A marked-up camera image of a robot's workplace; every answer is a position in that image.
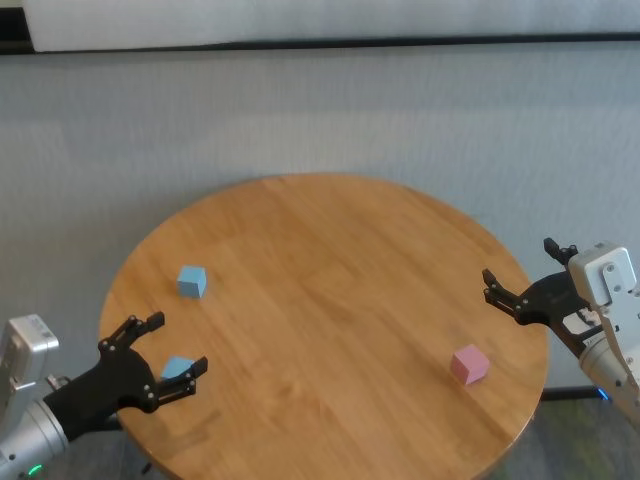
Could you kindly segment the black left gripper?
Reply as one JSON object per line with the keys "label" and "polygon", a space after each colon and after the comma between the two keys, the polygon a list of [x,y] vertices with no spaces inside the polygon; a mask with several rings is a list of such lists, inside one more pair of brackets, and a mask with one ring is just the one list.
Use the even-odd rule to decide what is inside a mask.
{"label": "black left gripper", "polygon": [[130,346],[165,324],[162,311],[146,320],[129,316],[98,343],[100,359],[90,370],[44,398],[64,435],[74,441],[124,408],[152,413],[159,407],[194,395],[208,359],[172,356],[155,381],[148,363]]}

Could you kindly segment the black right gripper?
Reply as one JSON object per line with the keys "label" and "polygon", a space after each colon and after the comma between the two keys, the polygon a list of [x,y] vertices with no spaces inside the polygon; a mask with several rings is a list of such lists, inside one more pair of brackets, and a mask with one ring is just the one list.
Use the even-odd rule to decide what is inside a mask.
{"label": "black right gripper", "polygon": [[[543,240],[543,248],[561,265],[567,265],[578,254],[574,244],[561,247],[550,237]],[[576,358],[581,356],[586,336],[572,333],[564,325],[564,319],[581,309],[589,309],[589,304],[577,294],[568,272],[555,273],[534,282],[522,298],[506,290],[489,269],[482,270],[482,279],[487,304],[508,314],[519,325],[546,326]]]}

